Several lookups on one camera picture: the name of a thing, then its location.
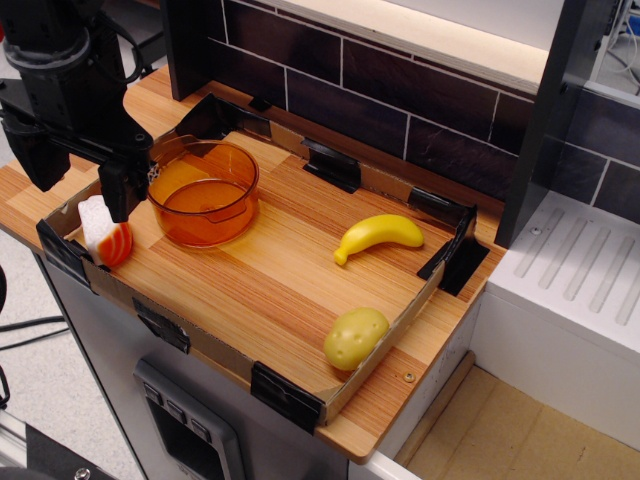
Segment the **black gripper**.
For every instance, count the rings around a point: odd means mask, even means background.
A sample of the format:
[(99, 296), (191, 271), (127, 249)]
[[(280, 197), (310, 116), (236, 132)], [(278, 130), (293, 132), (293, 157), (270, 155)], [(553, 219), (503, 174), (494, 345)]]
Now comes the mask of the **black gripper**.
[(114, 27), (7, 27), (3, 52), (18, 80), (1, 89), (3, 129), (41, 191), (70, 169), (71, 154), (96, 163), (114, 223), (147, 198), (151, 137), (126, 111), (133, 74), (124, 70)]

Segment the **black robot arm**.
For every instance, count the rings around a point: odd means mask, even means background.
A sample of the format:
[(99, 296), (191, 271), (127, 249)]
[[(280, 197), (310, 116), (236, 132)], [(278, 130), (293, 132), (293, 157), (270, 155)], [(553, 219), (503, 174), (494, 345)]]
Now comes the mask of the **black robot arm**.
[(98, 165), (114, 222), (147, 196), (153, 139), (125, 110), (119, 41), (130, 35), (99, 1), (4, 1), (2, 49), (17, 79), (1, 82), (1, 123), (31, 182), (50, 190), (77, 155)]

